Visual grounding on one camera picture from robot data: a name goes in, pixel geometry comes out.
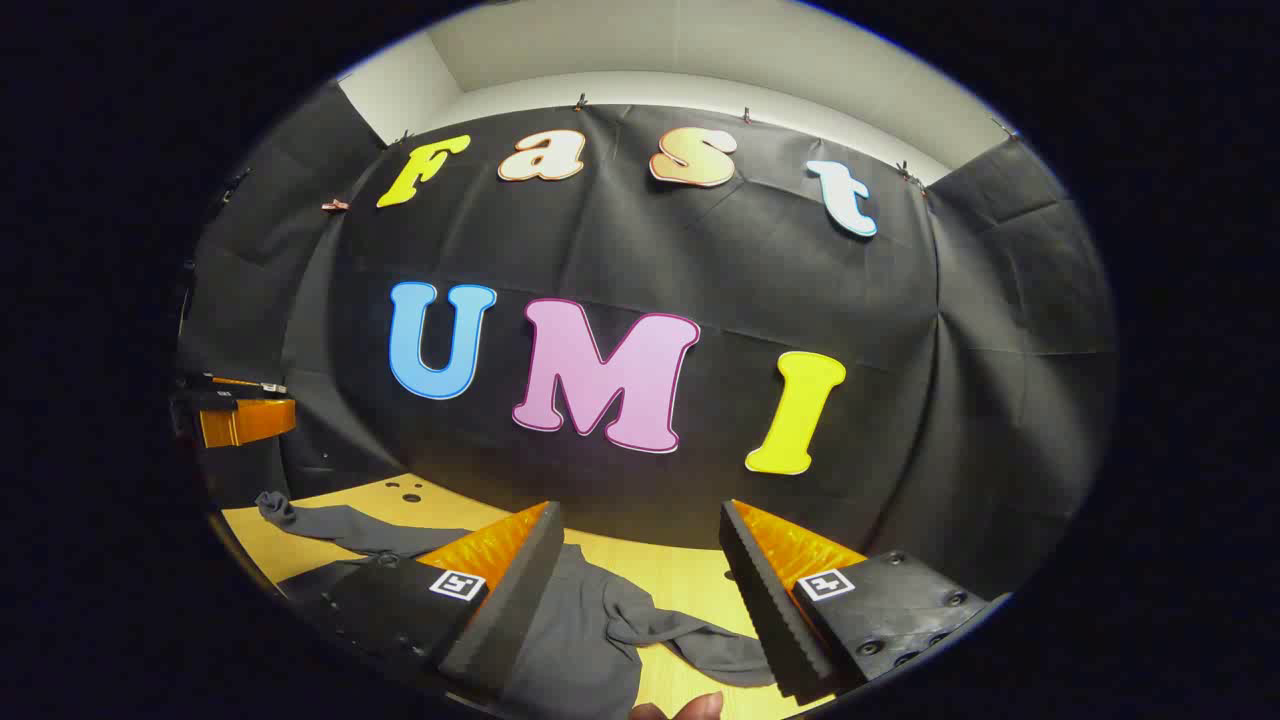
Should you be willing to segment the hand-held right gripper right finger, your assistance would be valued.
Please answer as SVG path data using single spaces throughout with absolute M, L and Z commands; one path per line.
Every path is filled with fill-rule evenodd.
M 728 500 L 719 543 L 782 694 L 809 703 L 876 684 L 1004 605 L 902 551 L 865 556 Z

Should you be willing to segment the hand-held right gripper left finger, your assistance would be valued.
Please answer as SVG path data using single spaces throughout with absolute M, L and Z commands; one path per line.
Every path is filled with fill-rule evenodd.
M 564 541 L 554 501 L 480 530 L 280 501 L 278 525 L 353 553 L 282 583 L 312 626 L 396 679 L 483 696 L 508 682 Z

